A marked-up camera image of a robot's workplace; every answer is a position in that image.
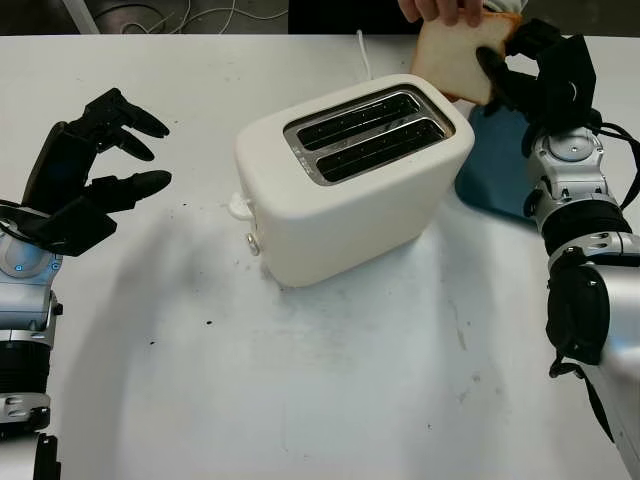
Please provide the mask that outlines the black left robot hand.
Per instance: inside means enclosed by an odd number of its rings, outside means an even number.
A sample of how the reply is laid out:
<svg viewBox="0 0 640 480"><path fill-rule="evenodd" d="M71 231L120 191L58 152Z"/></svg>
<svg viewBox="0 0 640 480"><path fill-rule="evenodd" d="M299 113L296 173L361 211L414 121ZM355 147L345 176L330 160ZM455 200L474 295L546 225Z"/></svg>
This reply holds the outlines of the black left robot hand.
<svg viewBox="0 0 640 480"><path fill-rule="evenodd" d="M86 105L81 117L58 122L50 130L29 175L21 204L54 214L78 198L86 198L105 213L130 210L144 198L158 193L171 174L155 170L126 179L113 175L88 180L96 157L116 147L149 162L151 150L130 131L154 138L169 129L151 113L125 99L112 88Z"/></svg>

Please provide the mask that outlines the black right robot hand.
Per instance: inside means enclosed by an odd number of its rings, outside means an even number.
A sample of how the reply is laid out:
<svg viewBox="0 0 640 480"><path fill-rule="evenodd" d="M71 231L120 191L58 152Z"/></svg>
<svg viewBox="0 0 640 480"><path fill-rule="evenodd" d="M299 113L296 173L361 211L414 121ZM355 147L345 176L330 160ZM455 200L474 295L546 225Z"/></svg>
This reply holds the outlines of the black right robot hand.
<svg viewBox="0 0 640 480"><path fill-rule="evenodd" d="M538 73L511 70L505 58L517 55L535 61ZM583 35L565 37L533 19L517 28L503 54L481 46L476 59L491 82L492 101L522 113L530 125L551 134L601 125L592 106L596 73Z"/></svg>

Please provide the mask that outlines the bare person hand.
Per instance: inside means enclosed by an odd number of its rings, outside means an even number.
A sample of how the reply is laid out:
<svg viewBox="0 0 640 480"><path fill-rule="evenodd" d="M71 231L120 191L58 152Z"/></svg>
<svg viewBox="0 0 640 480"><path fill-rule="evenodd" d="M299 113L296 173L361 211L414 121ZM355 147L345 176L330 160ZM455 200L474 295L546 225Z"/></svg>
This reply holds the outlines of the bare person hand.
<svg viewBox="0 0 640 480"><path fill-rule="evenodd" d="M475 0L398 0L402 14L410 23L419 19L424 22L442 20L453 26L458 22L460 14L471 27L477 27L483 17L483 2Z"/></svg>

